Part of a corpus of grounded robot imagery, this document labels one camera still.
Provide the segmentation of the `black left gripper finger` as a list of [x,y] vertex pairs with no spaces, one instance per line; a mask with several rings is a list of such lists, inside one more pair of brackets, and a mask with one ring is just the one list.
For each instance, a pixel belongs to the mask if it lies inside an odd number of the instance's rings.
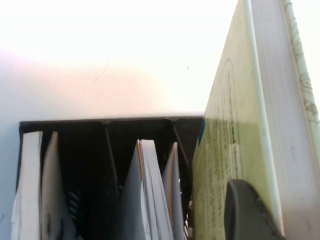
[[256,190],[247,181],[227,182],[224,205],[227,240],[284,240]]

